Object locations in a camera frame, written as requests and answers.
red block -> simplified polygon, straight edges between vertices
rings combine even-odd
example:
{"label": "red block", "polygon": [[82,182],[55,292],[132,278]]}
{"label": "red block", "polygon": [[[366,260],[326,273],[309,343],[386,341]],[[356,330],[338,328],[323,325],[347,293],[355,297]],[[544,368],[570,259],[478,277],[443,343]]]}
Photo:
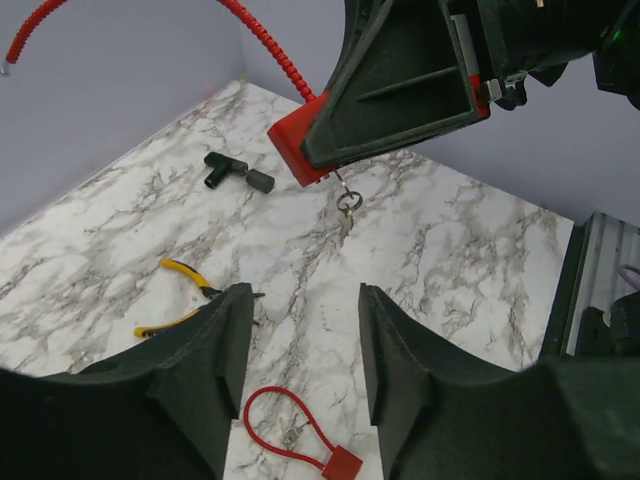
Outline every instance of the red block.
{"label": "red block", "polygon": [[355,480],[362,467],[362,460],[338,446],[333,451],[322,476],[327,480]]}
{"label": "red block", "polygon": [[282,155],[282,158],[293,176],[301,186],[306,187],[320,181],[325,175],[333,172],[335,168],[315,169],[302,153],[301,147],[307,133],[311,129],[313,120],[322,110],[329,98],[329,92],[325,92],[309,103],[304,104],[296,111],[290,113],[269,129],[267,135]]}

marble surface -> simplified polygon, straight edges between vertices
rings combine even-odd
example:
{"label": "marble surface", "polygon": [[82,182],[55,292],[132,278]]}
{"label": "marble surface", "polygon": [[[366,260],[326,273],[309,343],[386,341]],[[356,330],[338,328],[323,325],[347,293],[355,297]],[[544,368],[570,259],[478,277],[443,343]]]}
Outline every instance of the marble surface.
{"label": "marble surface", "polygon": [[[202,302],[189,263],[217,287],[246,281],[256,306],[244,398],[264,385],[297,392],[335,443],[382,477],[359,349],[360,282],[465,350],[511,369],[537,357],[572,223],[408,152],[344,169],[366,199],[345,236],[334,179],[301,189],[265,131],[296,107],[240,82],[140,145],[0,241],[0,365],[33,375],[77,371],[136,344],[136,326]],[[204,187],[219,151],[277,178],[269,196],[237,178]],[[253,423],[278,443],[304,423],[263,397]],[[310,427],[296,450],[326,460]],[[262,451],[241,422],[226,479],[320,478]]]}

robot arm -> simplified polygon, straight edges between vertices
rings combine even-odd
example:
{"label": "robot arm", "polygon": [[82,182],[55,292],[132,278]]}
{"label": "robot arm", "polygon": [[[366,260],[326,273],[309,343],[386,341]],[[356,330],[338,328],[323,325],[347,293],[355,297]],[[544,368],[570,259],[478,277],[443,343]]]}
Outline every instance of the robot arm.
{"label": "robot arm", "polygon": [[303,185],[485,120],[491,103],[522,106],[527,75],[550,87],[590,53],[598,88],[640,108],[640,0],[345,0],[345,10],[342,54],[321,102],[303,107],[302,143],[280,148],[272,135],[290,166],[317,173],[292,167]]}

cable tip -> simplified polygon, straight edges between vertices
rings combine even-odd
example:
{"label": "cable tip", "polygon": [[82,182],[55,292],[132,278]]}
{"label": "cable tip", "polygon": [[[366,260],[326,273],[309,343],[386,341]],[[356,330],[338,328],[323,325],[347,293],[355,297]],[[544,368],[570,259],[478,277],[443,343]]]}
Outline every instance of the cable tip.
{"label": "cable tip", "polygon": [[10,73],[11,64],[7,60],[4,60],[2,62],[2,65],[0,66],[0,75],[2,75],[3,77],[8,77]]}

red wire loop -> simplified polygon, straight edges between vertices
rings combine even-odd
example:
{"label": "red wire loop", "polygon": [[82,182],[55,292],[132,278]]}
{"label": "red wire loop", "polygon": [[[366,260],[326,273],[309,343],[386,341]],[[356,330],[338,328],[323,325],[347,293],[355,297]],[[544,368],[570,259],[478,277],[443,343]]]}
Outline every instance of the red wire loop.
{"label": "red wire loop", "polygon": [[33,31],[40,25],[40,23],[53,13],[58,7],[65,4],[67,0],[47,0],[40,5],[36,10],[25,20],[25,22],[18,30],[18,34],[13,39],[13,43],[9,48],[6,60],[8,63],[15,65],[20,58],[22,49],[24,49],[27,40],[33,33]]}
{"label": "red wire loop", "polygon": [[269,32],[262,26],[262,24],[253,16],[251,13],[238,2],[238,0],[218,0],[222,5],[231,10],[236,17],[240,19],[242,23],[244,23],[251,32],[258,37],[258,40],[262,42],[262,44],[267,47],[269,53],[273,55],[273,58],[276,59],[278,64],[284,70],[284,73],[289,77],[289,80],[296,87],[296,90],[300,92],[304,101],[309,103],[311,100],[316,98],[316,96],[309,88],[307,82],[305,82],[298,69],[293,65],[293,62],[289,60],[289,57],[284,53],[278,42],[276,42]]}
{"label": "red wire loop", "polygon": [[260,445],[265,450],[270,451],[271,453],[275,453],[277,455],[281,455],[281,456],[287,457],[287,458],[293,458],[294,460],[301,460],[303,462],[307,462],[307,463],[313,465],[314,467],[316,467],[319,470],[324,470],[325,465],[322,462],[319,462],[318,460],[316,460],[315,458],[311,458],[311,457],[309,457],[307,455],[302,455],[300,453],[290,452],[289,450],[285,450],[283,448],[274,447],[273,445],[268,444],[267,442],[265,442],[263,439],[261,439],[258,436],[258,434],[255,432],[255,430],[251,426],[251,423],[249,422],[249,409],[251,408],[251,405],[253,404],[253,402],[260,395],[262,395],[264,393],[280,393],[282,395],[286,395],[291,400],[296,402],[296,404],[300,407],[300,409],[304,412],[304,414],[309,419],[309,423],[311,424],[313,429],[316,431],[316,433],[318,434],[320,439],[324,442],[324,444],[327,446],[327,448],[329,450],[331,450],[331,453],[333,453],[334,450],[336,449],[336,447],[333,446],[333,444],[324,435],[324,433],[322,433],[322,430],[320,430],[320,426],[318,425],[318,422],[316,422],[316,419],[313,418],[313,415],[311,414],[311,412],[309,411],[307,406],[302,402],[302,400],[300,400],[300,397],[298,397],[295,393],[287,390],[286,388],[282,388],[282,387],[275,387],[275,386],[274,387],[264,387],[264,388],[261,388],[260,390],[256,391],[253,395],[251,395],[249,397],[249,400],[247,400],[247,403],[244,406],[244,412],[243,412],[243,416],[242,416],[243,421],[244,421],[244,426],[247,429],[247,433],[249,433],[249,436],[253,439],[254,442],[256,442],[258,445]]}

